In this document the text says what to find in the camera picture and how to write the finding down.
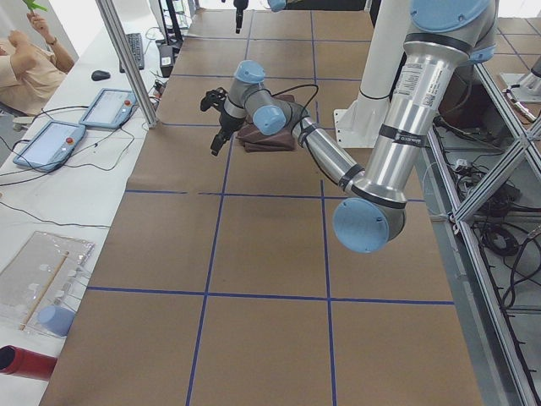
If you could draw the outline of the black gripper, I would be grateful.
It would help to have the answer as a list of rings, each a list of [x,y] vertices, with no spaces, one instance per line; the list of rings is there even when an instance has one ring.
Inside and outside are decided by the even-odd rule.
[[[221,132],[215,135],[210,145],[211,154],[213,156],[218,156],[221,148],[231,139],[235,132],[243,127],[244,122],[245,117],[237,118],[233,117],[228,112],[221,112],[219,118]]]
[[[234,0],[234,6],[236,8],[235,33],[239,34],[243,27],[243,13],[246,9],[246,0]]]

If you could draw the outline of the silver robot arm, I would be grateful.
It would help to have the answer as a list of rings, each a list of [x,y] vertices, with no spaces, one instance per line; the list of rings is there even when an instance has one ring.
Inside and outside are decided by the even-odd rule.
[[[268,0],[267,5],[273,12],[284,10],[287,5],[297,3],[298,0]],[[234,0],[235,8],[235,33],[239,34],[243,27],[243,13],[249,5],[249,0]]]
[[[358,253],[380,250],[406,222],[404,188],[459,67],[489,60],[495,49],[496,1],[384,1],[376,16],[357,99],[336,112],[330,136],[306,107],[265,87],[265,71],[242,61],[228,90],[208,91],[220,149],[251,120],[264,135],[288,130],[347,198],[336,208],[339,241]]]

